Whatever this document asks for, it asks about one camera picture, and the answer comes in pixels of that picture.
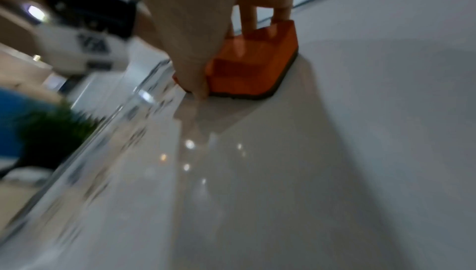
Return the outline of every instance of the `green plant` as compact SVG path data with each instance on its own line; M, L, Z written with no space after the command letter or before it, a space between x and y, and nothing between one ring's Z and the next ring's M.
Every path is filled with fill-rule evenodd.
M73 112L68 103L53 108L31 106L14 119L23 148L18 161L0 170L0 179L22 166L55 170L97 128L100 121Z

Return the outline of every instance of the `orange base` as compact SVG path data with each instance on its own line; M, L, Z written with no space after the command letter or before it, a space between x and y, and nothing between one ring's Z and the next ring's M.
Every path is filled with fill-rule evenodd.
M255 100L270 97L297 54L292 20L226 39L206 67L210 95Z

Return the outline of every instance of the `orange stand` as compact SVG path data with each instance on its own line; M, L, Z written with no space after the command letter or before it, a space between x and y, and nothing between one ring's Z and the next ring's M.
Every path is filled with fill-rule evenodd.
M206 66L210 95L252 100L270 97L297 55L292 20L225 39L221 51Z

